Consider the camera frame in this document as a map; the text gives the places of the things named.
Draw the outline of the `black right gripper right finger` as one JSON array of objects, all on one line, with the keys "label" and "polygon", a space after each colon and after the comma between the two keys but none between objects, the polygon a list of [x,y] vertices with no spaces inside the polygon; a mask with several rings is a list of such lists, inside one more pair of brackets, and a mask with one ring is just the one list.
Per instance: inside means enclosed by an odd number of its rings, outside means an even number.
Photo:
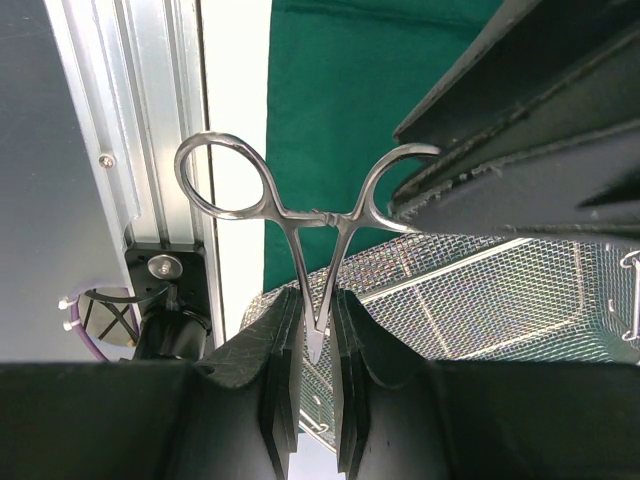
[{"label": "black right gripper right finger", "polygon": [[639,370],[428,360],[331,299],[337,466],[349,479],[635,479]]}]

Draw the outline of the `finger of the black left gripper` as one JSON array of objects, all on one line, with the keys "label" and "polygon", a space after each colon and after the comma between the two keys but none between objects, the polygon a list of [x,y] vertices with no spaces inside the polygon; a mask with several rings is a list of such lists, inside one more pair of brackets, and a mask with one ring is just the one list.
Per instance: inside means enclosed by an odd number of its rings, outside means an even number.
[{"label": "finger of the black left gripper", "polygon": [[449,148],[510,115],[638,20],[636,1],[506,1],[394,139]]},{"label": "finger of the black left gripper", "polygon": [[393,215],[427,233],[636,240],[639,122],[484,162]]}]

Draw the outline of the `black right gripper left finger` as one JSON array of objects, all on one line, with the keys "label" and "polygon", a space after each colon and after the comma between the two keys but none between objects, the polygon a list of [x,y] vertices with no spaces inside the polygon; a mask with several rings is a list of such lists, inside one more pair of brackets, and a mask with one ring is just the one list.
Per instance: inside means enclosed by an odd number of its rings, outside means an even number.
[{"label": "black right gripper left finger", "polygon": [[297,449],[299,290],[198,362],[5,363],[5,479],[284,479]]}]

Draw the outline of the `metal wire mesh tray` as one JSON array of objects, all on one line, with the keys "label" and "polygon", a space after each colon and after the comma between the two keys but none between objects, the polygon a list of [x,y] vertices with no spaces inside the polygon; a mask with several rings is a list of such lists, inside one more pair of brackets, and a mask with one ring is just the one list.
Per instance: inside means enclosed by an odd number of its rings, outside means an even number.
[{"label": "metal wire mesh tray", "polygon": [[429,359],[637,363],[630,253],[610,244],[406,235],[346,258],[338,285]]}]

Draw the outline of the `dark green surgical cloth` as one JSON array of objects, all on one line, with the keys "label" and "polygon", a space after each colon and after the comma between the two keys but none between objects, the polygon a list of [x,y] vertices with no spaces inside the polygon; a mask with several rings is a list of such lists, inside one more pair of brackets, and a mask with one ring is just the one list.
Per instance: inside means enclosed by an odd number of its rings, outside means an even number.
[{"label": "dark green surgical cloth", "polygon": [[284,204],[347,212],[495,1],[276,1],[266,160]]}]

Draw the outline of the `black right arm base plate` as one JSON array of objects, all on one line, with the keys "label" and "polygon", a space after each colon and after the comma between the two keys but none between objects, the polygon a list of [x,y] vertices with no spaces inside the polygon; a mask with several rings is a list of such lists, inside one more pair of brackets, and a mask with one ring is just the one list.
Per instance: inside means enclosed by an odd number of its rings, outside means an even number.
[{"label": "black right arm base plate", "polygon": [[203,247],[136,243],[125,260],[141,315],[134,358],[200,360],[212,333]]}]

